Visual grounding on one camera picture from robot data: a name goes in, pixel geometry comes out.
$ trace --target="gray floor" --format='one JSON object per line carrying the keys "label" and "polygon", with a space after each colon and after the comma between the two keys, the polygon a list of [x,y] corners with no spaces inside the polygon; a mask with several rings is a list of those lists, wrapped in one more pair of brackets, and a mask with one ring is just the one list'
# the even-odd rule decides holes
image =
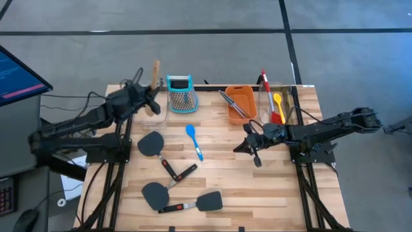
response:
{"label": "gray floor", "polygon": [[[285,0],[291,28],[412,28],[410,0]],[[13,0],[0,30],[139,30],[282,28],[273,0]],[[412,115],[412,34],[299,34],[294,44],[304,84],[314,84],[325,117],[357,106],[379,112],[384,124]],[[0,37],[0,43],[51,82],[54,94],[103,94],[107,84],[150,70],[191,73],[196,83],[255,83],[265,67],[274,82],[292,84],[285,36],[119,35]],[[148,72],[144,81],[149,80]],[[80,108],[78,100],[43,97],[42,104]],[[42,109],[61,121],[76,113]],[[383,131],[339,139],[337,169],[352,228],[410,231],[411,137]],[[51,189],[61,188],[59,177]],[[50,231],[69,229],[74,200],[51,207]]]}

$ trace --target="blue spoon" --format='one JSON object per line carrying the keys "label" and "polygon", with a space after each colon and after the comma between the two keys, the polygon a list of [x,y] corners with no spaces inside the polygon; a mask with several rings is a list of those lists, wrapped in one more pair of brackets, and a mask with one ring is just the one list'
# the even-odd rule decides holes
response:
{"label": "blue spoon", "polygon": [[198,152],[198,156],[199,156],[200,161],[203,161],[203,155],[201,154],[199,145],[196,142],[196,138],[194,137],[195,132],[194,132],[194,126],[192,124],[188,124],[186,126],[186,133],[187,133],[188,136],[190,136],[192,138],[193,143],[194,143],[194,147],[196,148],[196,151]]}

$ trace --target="plastic bin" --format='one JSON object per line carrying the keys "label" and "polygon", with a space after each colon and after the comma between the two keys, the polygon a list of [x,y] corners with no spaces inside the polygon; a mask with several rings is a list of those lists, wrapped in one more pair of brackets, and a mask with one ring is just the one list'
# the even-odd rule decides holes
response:
{"label": "plastic bin", "polygon": [[229,122],[232,124],[245,124],[257,115],[255,97],[250,86],[229,86],[225,93],[247,114],[249,119],[244,119],[232,106],[227,105]]}

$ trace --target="black spatula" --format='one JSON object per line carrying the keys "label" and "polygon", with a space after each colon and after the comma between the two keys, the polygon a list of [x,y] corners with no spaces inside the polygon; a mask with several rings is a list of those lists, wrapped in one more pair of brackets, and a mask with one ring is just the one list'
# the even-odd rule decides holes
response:
{"label": "black spatula", "polygon": [[[183,180],[196,168],[198,168],[198,166],[193,164],[190,168],[186,169],[178,176],[178,180]],[[167,187],[164,187],[157,182],[148,183],[142,189],[143,197],[153,210],[161,210],[167,206],[167,203],[169,203],[169,189],[171,189],[176,183],[178,182],[172,180]]]}
{"label": "black spatula", "polygon": [[214,191],[212,193],[204,194],[198,197],[195,203],[190,204],[177,204],[174,206],[166,206],[159,210],[159,213],[169,213],[173,211],[180,211],[184,209],[190,209],[197,207],[199,211],[214,211],[223,208],[223,203],[221,201],[221,194],[219,191]]}
{"label": "black spatula", "polygon": [[155,155],[159,156],[159,159],[162,161],[163,167],[167,170],[167,172],[173,178],[173,180],[177,181],[178,176],[173,171],[169,162],[165,160],[163,156],[160,154],[164,144],[165,142],[163,140],[162,135],[156,131],[153,131],[137,142],[137,148],[143,155],[147,157],[152,157]]}

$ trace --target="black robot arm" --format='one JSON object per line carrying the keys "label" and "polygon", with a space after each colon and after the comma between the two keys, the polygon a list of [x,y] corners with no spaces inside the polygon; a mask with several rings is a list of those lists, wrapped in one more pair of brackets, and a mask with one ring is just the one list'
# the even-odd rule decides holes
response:
{"label": "black robot arm", "polygon": [[155,102],[159,87],[142,87],[137,82],[126,82],[121,90],[109,94],[105,103],[90,110],[83,116],[63,122],[45,125],[28,137],[30,151],[34,155],[50,155],[62,149],[111,149],[121,145],[119,131],[108,133],[99,138],[72,138],[72,133],[84,130],[107,128],[113,122],[122,124],[130,115],[148,105],[155,113],[160,106]]}
{"label": "black robot arm", "polygon": [[353,132],[374,133],[381,126],[382,123],[376,117],[376,113],[369,108],[356,108],[351,112],[340,113],[335,117],[306,126],[268,123],[263,125],[263,134],[252,131],[249,123],[243,125],[247,137],[233,152],[254,155],[255,165],[260,167],[259,150],[285,143],[291,149],[299,151],[300,155],[291,157],[292,161],[333,163],[334,156],[328,154],[336,144],[332,145],[331,140]]}

